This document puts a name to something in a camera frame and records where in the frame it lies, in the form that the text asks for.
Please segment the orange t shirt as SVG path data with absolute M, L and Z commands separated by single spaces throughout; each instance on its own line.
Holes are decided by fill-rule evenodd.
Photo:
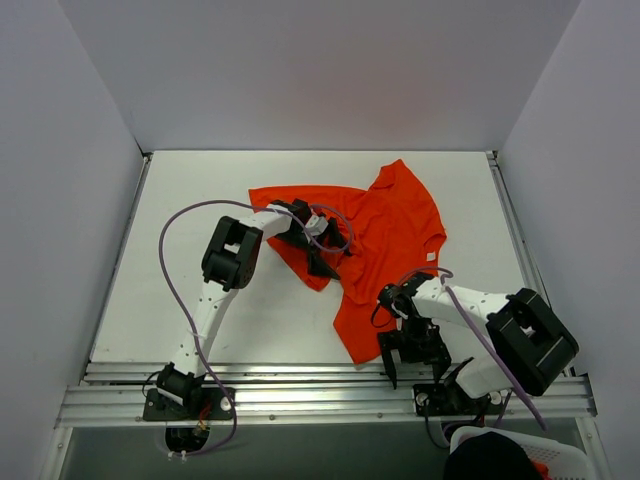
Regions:
M 380 290 L 406 272 L 435 266 L 447 234 L 428 190 L 398 159 L 383 166 L 368 189 L 331 185 L 251 189 L 250 203 L 265 207 L 295 199 L 333 207 L 352 226 L 349 253 L 321 257 L 340 275 L 343 296 L 333 326 L 355 364 L 380 355 L 377 334 L 391 331 L 388 313 L 375 312 Z

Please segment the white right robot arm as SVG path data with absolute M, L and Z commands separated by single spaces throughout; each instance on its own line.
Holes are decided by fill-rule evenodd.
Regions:
M 489 293 L 416 273 L 400 285 L 384 286 L 376 307 L 396 322 L 377 335 L 391 383 L 398 382 L 395 356 L 403 363 L 429 365 L 436 381 L 451 381 L 443 390 L 444 400 L 459 413 L 494 391 L 512 388 L 518 395 L 543 395 L 579 352 L 574 336 L 529 288 Z M 452 358 L 440 332 L 443 322 L 471 330 L 486 355 L 468 358 L 448 375 Z

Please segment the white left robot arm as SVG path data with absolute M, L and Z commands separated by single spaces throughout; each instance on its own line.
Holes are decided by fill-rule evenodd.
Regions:
M 190 313 L 170 278 L 164 242 L 180 216 L 213 205 L 237 206 L 250 214 L 219 219 L 201 260 L 202 288 L 195 312 Z M 338 280 L 339 274 L 323 255 L 348 255 L 355 234 L 347 217 L 335 208 L 299 199 L 292 203 L 276 200 L 262 207 L 208 200 L 183 208 L 163 226 L 158 241 L 160 268 L 188 327 L 171 360 L 158 374 L 156 388 L 177 418 L 190 419 L 204 407 L 204 383 L 211 374 L 208 355 L 213 342 L 231 302 L 252 280 L 262 244 L 272 238 L 303 252 L 311 275 Z

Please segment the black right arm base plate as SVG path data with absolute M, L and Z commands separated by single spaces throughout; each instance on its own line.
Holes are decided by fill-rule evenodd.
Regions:
M 421 417 L 498 415 L 503 407 L 500 394 L 472 399 L 457 385 L 414 384 L 412 391 L 416 414 Z

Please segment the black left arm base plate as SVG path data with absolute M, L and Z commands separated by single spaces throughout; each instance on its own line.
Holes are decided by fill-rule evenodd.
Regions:
M 204 388 L 187 402 L 158 388 L 148 389 L 145 398 L 142 419 L 147 422 L 232 419 L 230 402 L 219 388 Z

